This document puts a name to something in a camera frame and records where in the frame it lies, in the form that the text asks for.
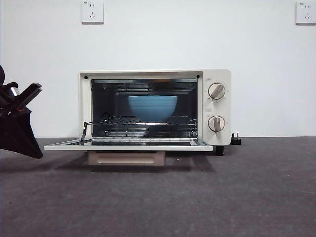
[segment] gray floor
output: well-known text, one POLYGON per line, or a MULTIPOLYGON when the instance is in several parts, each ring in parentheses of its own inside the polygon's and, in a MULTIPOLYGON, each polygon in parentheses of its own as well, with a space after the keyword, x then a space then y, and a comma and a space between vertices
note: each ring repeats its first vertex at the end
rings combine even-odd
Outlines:
POLYGON ((316 137, 247 138, 225 153, 113 168, 84 152, 2 151, 1 236, 316 236, 316 137))

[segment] control knob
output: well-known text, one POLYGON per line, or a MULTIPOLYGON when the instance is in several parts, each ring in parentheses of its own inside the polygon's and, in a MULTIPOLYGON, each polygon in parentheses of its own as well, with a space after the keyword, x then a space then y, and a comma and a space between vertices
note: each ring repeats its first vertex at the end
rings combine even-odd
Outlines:
POLYGON ((213 116, 209 119, 208 126, 213 132, 220 132, 224 129, 225 121, 220 116, 213 116))
POLYGON ((224 96, 225 88, 222 84, 215 83, 209 87, 208 94, 212 99, 219 100, 224 96))

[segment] oven foot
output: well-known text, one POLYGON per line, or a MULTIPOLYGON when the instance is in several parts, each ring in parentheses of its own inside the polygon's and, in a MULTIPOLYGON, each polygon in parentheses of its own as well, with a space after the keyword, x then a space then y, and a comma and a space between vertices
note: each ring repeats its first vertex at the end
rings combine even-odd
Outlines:
POLYGON ((215 146, 215 154, 222 156, 224 154, 224 146, 215 146))

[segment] oven door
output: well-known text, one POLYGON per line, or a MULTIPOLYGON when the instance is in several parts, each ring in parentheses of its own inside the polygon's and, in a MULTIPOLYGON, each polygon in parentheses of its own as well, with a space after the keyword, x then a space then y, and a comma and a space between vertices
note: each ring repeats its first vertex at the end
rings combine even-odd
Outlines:
POLYGON ((93 138, 46 145, 45 150, 82 151, 212 151, 213 146, 197 139, 93 138))

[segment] power plug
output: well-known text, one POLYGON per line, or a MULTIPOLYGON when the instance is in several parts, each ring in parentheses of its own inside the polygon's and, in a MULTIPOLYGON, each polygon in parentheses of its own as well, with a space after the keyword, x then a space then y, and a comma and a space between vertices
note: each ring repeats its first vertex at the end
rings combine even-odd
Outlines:
POLYGON ((239 138, 239 133, 236 133, 236 137, 234 133, 232 134, 231 145, 241 145, 241 139, 239 138))

